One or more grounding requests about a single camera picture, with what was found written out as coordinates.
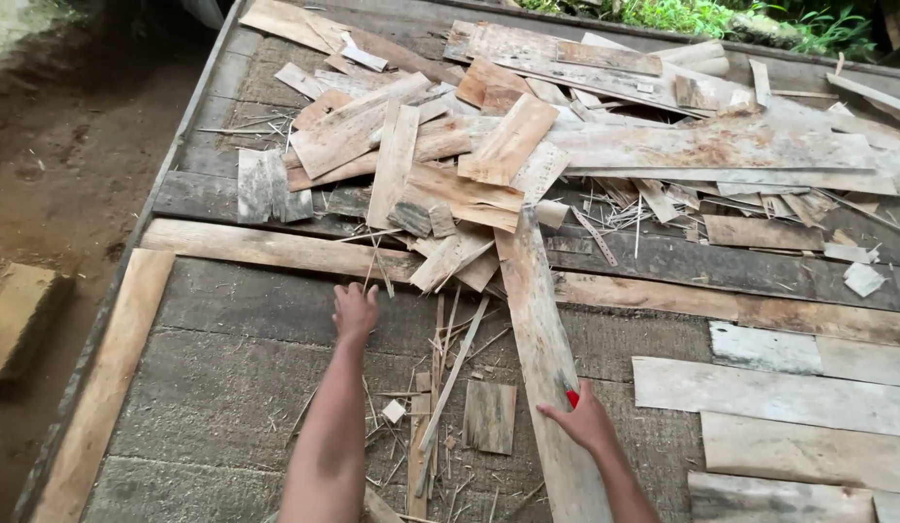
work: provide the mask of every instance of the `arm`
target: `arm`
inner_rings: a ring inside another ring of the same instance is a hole
[[[563,412],[543,403],[537,405],[537,410],[557,422],[573,441],[592,455],[605,484],[614,523],[660,523],[656,509],[647,499],[621,448],[608,411],[595,398],[592,382],[581,382],[579,403],[572,412]]]
[[[334,356],[320,380],[285,475],[278,523],[355,523],[363,513],[363,352],[378,321],[373,287],[334,288]]]

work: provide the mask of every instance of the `soil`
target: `soil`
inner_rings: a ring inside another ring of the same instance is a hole
[[[138,35],[133,22],[54,55],[60,67],[37,59],[0,75],[0,276],[18,262],[76,280],[28,371],[0,385],[0,522],[55,419],[214,38]]]

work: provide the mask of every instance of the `hand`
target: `hand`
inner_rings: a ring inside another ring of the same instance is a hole
[[[374,285],[363,296],[363,288],[353,282],[348,288],[334,287],[334,323],[340,338],[368,336],[379,321],[379,306],[375,295],[379,287]]]
[[[563,412],[547,403],[537,404],[537,410],[557,422],[566,434],[593,456],[600,456],[617,443],[617,434],[605,406],[595,398],[592,382],[579,381],[579,403],[572,412]]]

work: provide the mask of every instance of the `dirt ground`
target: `dirt ground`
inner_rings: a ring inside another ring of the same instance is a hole
[[[211,47],[202,35],[138,38],[123,29],[73,56],[65,74],[25,70],[0,80],[0,275],[20,262],[76,282],[27,373],[0,386],[0,522],[55,417]]]

